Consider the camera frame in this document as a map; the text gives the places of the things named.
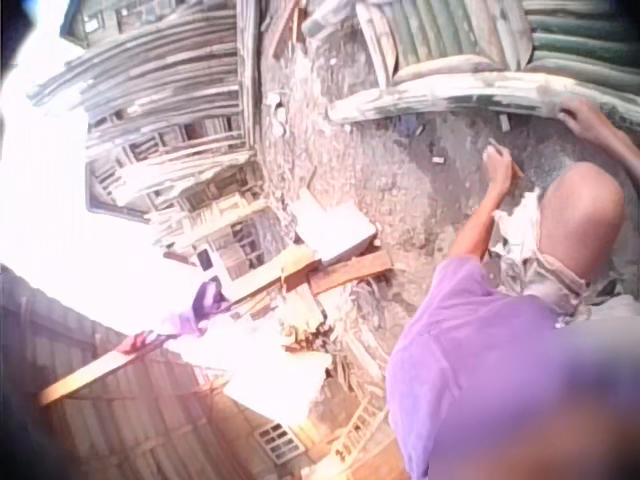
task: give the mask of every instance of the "wooden plank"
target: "wooden plank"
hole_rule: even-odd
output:
[[[309,275],[311,292],[319,295],[332,288],[363,278],[372,277],[393,268],[389,254],[381,250],[364,257],[356,257],[348,262],[339,263],[326,270]]]
[[[282,266],[282,288],[285,293],[307,283],[307,274],[320,264],[313,250],[308,249],[300,256]]]
[[[156,341],[151,342],[147,347],[132,354],[124,354],[114,350],[103,355],[97,360],[94,360],[90,364],[85,365],[42,390],[39,396],[40,405],[48,405],[51,402],[64,398],[65,396],[80,390],[82,387],[95,382],[105,375],[118,371],[134,360],[144,357],[152,351],[160,348],[167,340],[168,339],[166,337],[160,337]]]
[[[497,112],[557,118],[567,96],[600,105],[621,128],[640,130],[640,98],[607,88],[542,73],[485,72],[434,75],[385,91],[365,90],[329,106],[338,123],[393,115],[486,108]]]
[[[284,42],[287,39],[286,32],[288,30],[289,24],[293,21],[293,16],[296,12],[296,9],[300,5],[300,0],[289,0],[289,2],[285,5],[284,11],[280,14],[280,21],[275,29],[275,36],[271,41],[271,45],[269,46],[269,56],[273,59],[277,59],[284,47]]]
[[[310,248],[306,245],[291,245],[270,262],[234,280],[230,288],[224,291],[225,296],[232,302],[239,302],[276,285],[282,278],[283,268],[289,275],[294,273],[289,265],[297,264],[299,268],[305,268],[305,264],[301,263],[299,258],[315,262],[315,257],[311,257],[309,251]]]

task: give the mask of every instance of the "man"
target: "man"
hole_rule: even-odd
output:
[[[584,100],[563,102],[559,119],[579,138],[618,159],[634,182],[640,151]],[[554,299],[579,296],[611,254],[624,220],[616,181],[589,163],[576,163],[540,203],[534,268],[556,290],[548,297],[507,296],[494,290],[481,261],[493,212],[509,192],[514,165],[506,149],[487,147],[487,193],[435,272],[431,290],[396,345],[387,370],[391,425],[413,478],[426,478],[438,429],[452,402],[499,352],[554,329]]]

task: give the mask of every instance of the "purple cloth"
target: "purple cloth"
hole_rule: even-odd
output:
[[[493,289],[477,259],[451,258],[437,268],[387,368],[391,426],[412,478],[426,478],[435,435],[461,390],[503,349],[555,322],[537,297]]]

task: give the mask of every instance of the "bright sky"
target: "bright sky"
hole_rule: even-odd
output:
[[[67,306],[134,333],[189,306],[201,277],[163,259],[144,225],[85,210],[84,113],[46,117],[25,97],[34,79],[77,53],[43,26],[3,86],[0,261]]]

